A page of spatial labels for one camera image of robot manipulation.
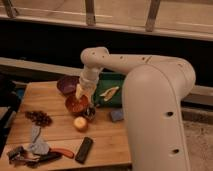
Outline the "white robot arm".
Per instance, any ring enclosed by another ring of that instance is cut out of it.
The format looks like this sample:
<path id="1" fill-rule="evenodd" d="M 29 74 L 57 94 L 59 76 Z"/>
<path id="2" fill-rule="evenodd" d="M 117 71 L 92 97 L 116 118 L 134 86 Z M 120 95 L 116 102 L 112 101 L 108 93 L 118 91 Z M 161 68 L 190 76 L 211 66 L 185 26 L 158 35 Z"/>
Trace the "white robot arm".
<path id="1" fill-rule="evenodd" d="M 191 171 L 181 100 L 195 85 L 192 65 L 177 57 L 111 54 L 105 47 L 86 48 L 80 58 L 78 97 L 95 91 L 103 69 L 125 76 L 122 107 L 132 171 Z"/>

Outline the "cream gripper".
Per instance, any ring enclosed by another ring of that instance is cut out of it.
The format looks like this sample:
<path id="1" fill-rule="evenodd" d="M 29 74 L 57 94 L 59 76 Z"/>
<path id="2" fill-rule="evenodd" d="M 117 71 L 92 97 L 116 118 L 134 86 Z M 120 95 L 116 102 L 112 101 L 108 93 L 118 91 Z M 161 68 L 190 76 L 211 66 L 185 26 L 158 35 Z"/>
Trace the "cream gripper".
<path id="1" fill-rule="evenodd" d="M 79 100 L 84 95 L 83 89 L 88 89 L 86 96 L 92 98 L 92 89 L 95 88 L 98 83 L 98 69 L 85 66 L 80 74 L 79 83 L 76 87 L 76 99 Z"/>

